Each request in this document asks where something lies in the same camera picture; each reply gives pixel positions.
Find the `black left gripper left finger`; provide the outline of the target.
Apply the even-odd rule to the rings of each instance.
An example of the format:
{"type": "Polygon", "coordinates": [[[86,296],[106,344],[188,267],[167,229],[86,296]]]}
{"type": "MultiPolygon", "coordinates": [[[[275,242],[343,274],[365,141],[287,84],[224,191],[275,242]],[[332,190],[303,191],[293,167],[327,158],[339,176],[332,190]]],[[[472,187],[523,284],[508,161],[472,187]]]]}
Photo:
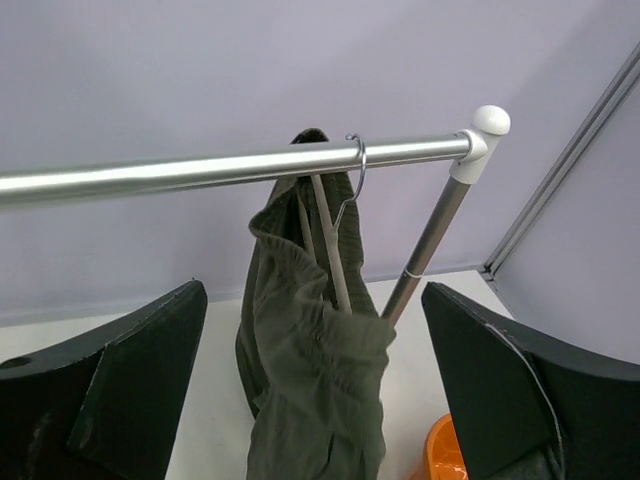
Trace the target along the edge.
{"type": "Polygon", "coordinates": [[[2,362],[2,478],[164,478],[207,303],[203,283],[191,280],[2,362]]]}

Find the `orange plastic tub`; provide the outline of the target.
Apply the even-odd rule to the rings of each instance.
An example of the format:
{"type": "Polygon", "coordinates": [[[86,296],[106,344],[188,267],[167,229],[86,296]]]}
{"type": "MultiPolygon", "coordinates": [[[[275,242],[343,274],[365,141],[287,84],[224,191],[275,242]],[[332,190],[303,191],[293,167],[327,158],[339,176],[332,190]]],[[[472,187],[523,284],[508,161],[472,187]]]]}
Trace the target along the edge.
{"type": "Polygon", "coordinates": [[[439,418],[424,441],[420,462],[409,480],[467,480],[469,478],[450,414],[439,418]]]}

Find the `silver clothes rack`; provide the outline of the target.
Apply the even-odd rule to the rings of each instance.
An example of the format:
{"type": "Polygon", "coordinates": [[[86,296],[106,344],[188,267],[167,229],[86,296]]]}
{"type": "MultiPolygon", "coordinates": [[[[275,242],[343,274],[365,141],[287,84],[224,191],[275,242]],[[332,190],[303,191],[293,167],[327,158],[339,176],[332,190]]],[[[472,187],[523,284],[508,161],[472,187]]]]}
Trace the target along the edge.
{"type": "Polygon", "coordinates": [[[374,168],[448,160],[447,183],[383,310],[384,317],[397,322],[467,192],[510,130],[510,115],[499,106],[485,105],[476,110],[469,128],[430,138],[381,143],[351,136],[342,142],[292,145],[263,153],[4,173],[1,206],[130,197],[339,171],[365,175],[374,168]]]}

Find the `beige wire hanger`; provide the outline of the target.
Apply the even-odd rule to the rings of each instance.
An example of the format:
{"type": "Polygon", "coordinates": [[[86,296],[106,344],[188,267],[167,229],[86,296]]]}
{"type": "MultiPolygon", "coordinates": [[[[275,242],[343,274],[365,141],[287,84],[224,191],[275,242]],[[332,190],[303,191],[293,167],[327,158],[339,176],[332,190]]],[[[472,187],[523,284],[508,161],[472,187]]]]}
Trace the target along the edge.
{"type": "Polygon", "coordinates": [[[326,198],[326,193],[321,176],[312,175],[310,179],[313,186],[316,205],[319,210],[320,222],[325,240],[325,247],[327,250],[332,280],[334,283],[334,291],[336,294],[338,308],[345,313],[351,314],[352,308],[350,297],[339,252],[339,227],[346,211],[346,207],[350,204],[355,204],[361,194],[362,188],[365,183],[368,157],[365,142],[359,134],[348,134],[345,136],[345,139],[348,141],[355,141],[357,143],[356,160],[360,165],[360,169],[358,183],[354,190],[354,193],[350,198],[344,200],[341,203],[335,220],[333,220],[331,217],[331,212],[329,209],[329,204],[326,198]]]}

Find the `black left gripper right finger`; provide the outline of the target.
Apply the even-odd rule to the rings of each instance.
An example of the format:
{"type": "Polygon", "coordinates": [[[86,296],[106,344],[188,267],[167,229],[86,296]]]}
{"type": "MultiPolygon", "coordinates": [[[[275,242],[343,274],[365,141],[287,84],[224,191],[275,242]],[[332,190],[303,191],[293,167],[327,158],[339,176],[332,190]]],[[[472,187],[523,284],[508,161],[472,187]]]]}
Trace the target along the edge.
{"type": "Polygon", "coordinates": [[[638,478],[638,365],[442,283],[428,283],[421,304],[470,478],[638,478]]]}

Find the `dark green shorts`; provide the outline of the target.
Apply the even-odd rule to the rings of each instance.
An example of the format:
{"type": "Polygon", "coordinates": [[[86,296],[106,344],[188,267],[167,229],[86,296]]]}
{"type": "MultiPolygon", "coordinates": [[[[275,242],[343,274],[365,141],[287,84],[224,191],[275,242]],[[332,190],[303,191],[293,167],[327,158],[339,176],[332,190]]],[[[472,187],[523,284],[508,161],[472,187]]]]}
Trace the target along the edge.
{"type": "Polygon", "coordinates": [[[385,455],[380,389],[395,336],[361,275],[353,187],[322,176],[351,309],[339,309],[312,182],[279,179],[251,219],[255,246],[235,341],[254,418],[250,479],[374,479],[385,455]]]}

